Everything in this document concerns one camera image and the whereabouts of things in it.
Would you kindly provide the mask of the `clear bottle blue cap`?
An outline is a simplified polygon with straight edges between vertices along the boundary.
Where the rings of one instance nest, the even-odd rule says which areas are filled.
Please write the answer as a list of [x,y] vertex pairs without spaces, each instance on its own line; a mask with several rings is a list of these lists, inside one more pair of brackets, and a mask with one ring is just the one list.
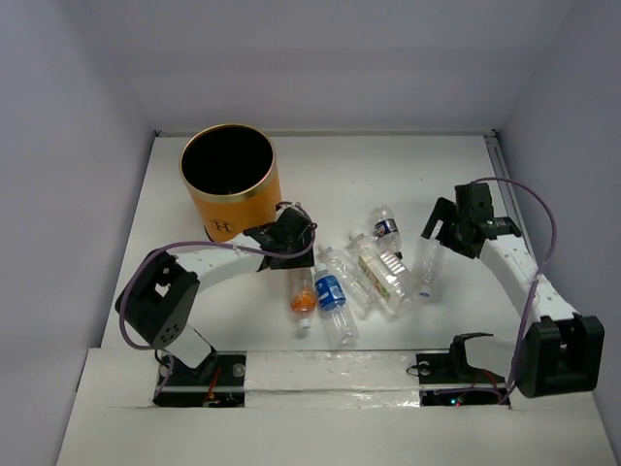
[[417,244],[413,273],[418,294],[430,298],[435,294],[441,276],[443,248],[437,239],[421,238]]

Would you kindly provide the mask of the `dark blue label bottle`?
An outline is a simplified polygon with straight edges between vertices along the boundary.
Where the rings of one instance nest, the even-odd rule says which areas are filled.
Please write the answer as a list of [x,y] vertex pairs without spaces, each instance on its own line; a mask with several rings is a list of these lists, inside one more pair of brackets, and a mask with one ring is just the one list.
[[393,211],[386,205],[375,208],[371,212],[370,222],[376,237],[394,255],[402,259],[402,237]]

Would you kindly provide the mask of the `orange plastic bottle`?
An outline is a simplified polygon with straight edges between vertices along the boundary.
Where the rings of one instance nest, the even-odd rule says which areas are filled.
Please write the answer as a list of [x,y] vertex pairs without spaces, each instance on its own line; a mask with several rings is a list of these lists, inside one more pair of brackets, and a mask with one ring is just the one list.
[[297,322],[296,333],[306,337],[311,330],[316,294],[310,268],[292,269],[288,275],[289,309]]

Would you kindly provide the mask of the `blue label water bottle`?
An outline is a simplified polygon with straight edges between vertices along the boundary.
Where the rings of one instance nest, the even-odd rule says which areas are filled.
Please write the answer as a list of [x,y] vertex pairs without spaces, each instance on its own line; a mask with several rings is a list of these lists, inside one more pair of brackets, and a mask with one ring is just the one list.
[[341,283],[321,262],[314,265],[313,283],[319,316],[331,346],[336,350],[355,347],[358,328]]

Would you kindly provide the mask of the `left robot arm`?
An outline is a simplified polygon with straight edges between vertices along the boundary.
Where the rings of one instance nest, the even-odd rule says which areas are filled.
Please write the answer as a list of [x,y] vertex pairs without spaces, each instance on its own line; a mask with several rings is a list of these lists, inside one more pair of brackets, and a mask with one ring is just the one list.
[[120,334],[134,350],[159,350],[193,383],[208,381],[216,349],[188,318],[199,293],[237,276],[314,265],[316,223],[297,203],[282,203],[276,219],[227,242],[193,240],[151,251],[114,304]]

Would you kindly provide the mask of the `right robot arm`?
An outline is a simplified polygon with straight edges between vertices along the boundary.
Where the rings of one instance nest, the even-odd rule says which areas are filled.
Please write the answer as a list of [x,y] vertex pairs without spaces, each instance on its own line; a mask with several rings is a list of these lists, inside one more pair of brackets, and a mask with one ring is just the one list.
[[458,184],[454,199],[439,198],[421,236],[479,260],[518,313],[508,392],[538,398],[592,391],[598,384],[605,328],[596,316],[580,314],[544,274],[558,230],[551,230],[546,256],[537,262],[517,223],[496,215],[490,181]]

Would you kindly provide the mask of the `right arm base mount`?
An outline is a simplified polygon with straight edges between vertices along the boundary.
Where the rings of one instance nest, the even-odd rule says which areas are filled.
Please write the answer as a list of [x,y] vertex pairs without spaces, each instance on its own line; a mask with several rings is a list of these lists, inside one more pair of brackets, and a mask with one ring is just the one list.
[[486,332],[455,336],[448,349],[420,352],[406,369],[419,382],[422,407],[508,405],[506,379],[488,369],[473,366],[467,357],[471,339],[492,337]]

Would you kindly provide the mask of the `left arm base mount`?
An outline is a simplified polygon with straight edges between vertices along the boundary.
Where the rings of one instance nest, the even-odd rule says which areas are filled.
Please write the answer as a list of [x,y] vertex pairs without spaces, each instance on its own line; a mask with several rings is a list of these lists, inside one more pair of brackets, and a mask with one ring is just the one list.
[[245,352],[217,352],[192,369],[157,355],[159,374],[152,402],[162,408],[241,408],[245,405]]

